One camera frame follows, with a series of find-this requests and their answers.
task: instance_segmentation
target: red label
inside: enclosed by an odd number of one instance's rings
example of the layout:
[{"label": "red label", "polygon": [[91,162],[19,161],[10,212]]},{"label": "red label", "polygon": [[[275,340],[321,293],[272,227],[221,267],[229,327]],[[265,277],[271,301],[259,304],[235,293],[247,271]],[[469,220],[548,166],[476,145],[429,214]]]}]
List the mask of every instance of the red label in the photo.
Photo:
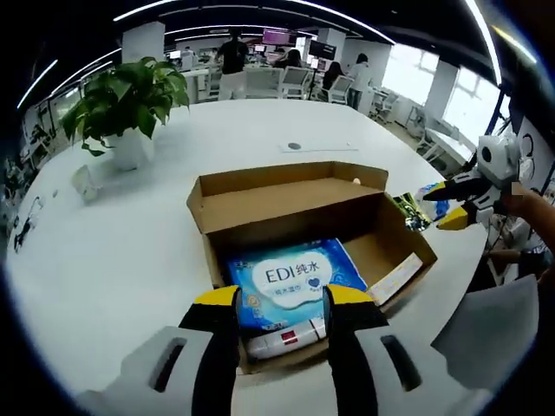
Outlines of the red label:
[{"label": "red label", "polygon": [[281,339],[284,340],[285,345],[294,344],[298,341],[295,331],[283,332]]}]

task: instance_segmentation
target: human hand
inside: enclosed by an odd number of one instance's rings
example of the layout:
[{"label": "human hand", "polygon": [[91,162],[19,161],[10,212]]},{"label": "human hand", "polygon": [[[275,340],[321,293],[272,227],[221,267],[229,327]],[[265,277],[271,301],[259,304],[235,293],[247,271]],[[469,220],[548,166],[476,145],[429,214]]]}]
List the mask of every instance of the human hand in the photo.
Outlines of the human hand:
[{"label": "human hand", "polygon": [[541,198],[537,193],[526,189],[519,182],[511,184],[511,193],[501,196],[501,203],[505,206],[506,210],[511,215],[517,217],[524,217],[528,211],[530,203],[535,198]]}]

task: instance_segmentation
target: cable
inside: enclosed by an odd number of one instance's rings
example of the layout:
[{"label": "cable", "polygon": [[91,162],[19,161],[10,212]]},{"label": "cable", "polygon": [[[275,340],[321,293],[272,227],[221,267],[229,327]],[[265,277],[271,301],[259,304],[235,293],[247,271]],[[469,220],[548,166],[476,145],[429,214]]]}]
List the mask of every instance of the cable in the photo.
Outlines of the cable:
[{"label": "cable", "polygon": [[[497,236],[497,238],[495,239],[495,241],[493,242],[492,246],[489,248],[489,250],[486,253],[486,257],[489,256],[489,253],[492,252],[493,247],[495,247],[495,244],[497,244],[500,240],[500,238],[503,236],[503,230],[505,229],[505,225],[507,220],[509,219],[509,216],[505,216],[505,220],[503,221],[503,225],[500,226],[499,228],[499,235]],[[492,226],[492,220],[490,219],[490,227],[488,229],[487,235],[489,235],[489,231],[491,230],[491,226]]]}]

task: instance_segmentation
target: open cardboard box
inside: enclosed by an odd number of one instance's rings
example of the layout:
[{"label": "open cardboard box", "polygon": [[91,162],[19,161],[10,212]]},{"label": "open cardboard box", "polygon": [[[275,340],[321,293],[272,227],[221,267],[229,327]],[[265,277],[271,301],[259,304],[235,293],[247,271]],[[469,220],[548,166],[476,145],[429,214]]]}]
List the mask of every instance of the open cardboard box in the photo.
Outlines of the open cardboard box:
[{"label": "open cardboard box", "polygon": [[[360,185],[353,183],[360,180]],[[247,250],[337,237],[368,286],[415,253],[423,265],[388,302],[391,308],[437,260],[424,237],[385,193],[388,173],[340,162],[268,166],[197,179],[187,206],[202,234],[214,288],[226,286],[225,259]],[[244,373],[288,366],[327,349],[327,340],[269,360],[247,360]]]}]

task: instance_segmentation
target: blue tissue package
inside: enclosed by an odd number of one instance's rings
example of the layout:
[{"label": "blue tissue package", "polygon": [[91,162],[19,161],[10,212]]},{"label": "blue tissue package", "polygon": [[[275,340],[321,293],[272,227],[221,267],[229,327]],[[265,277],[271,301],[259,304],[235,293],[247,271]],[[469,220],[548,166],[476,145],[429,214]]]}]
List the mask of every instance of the blue tissue package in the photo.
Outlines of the blue tissue package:
[{"label": "blue tissue package", "polygon": [[337,239],[247,253],[230,259],[227,267],[232,283],[243,290],[241,328],[273,331],[322,318],[328,283],[367,289]]},{"label": "blue tissue package", "polygon": [[426,185],[418,190],[415,194],[415,201],[421,207],[421,209],[428,215],[432,222],[439,221],[445,217],[449,211],[449,201],[425,201],[424,195],[426,195],[432,188],[437,184]]}]

